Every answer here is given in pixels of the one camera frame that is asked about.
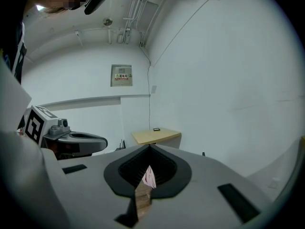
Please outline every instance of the wooden table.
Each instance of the wooden table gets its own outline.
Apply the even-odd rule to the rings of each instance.
[[[153,144],[181,136],[181,132],[160,128],[160,131],[147,130],[132,132],[132,136],[138,144]]]

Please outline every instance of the person's hair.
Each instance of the person's hair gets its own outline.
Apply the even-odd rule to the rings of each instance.
[[[62,12],[65,12],[67,10],[68,9],[65,9],[65,8],[55,7],[55,8],[49,8],[49,9],[45,8],[44,12],[48,13],[48,14],[52,14],[52,13],[62,13]]]

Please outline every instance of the ceiling light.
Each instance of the ceiling light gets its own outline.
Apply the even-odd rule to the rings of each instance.
[[[37,7],[37,10],[38,10],[38,11],[44,9],[44,7],[43,7],[43,6],[40,6],[40,5],[36,5],[36,7]]]

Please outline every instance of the power cord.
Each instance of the power cord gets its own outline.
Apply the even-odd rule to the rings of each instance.
[[[149,61],[149,66],[148,66],[148,70],[147,70],[147,82],[148,82],[148,106],[149,106],[149,115],[148,115],[148,123],[149,123],[149,129],[151,129],[151,93],[150,93],[150,86],[149,86],[149,69],[151,67],[151,61],[150,59],[147,57],[147,55],[144,53],[144,51],[141,49],[141,47],[139,47],[140,50],[142,51],[142,53],[145,55],[145,57],[148,59]]]

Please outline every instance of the person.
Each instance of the person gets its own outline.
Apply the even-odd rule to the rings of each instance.
[[[21,84],[22,66],[26,55],[23,15],[35,5],[45,7],[47,13],[59,13],[78,8],[87,0],[1,0],[0,57]],[[24,117],[18,129],[24,127]]]

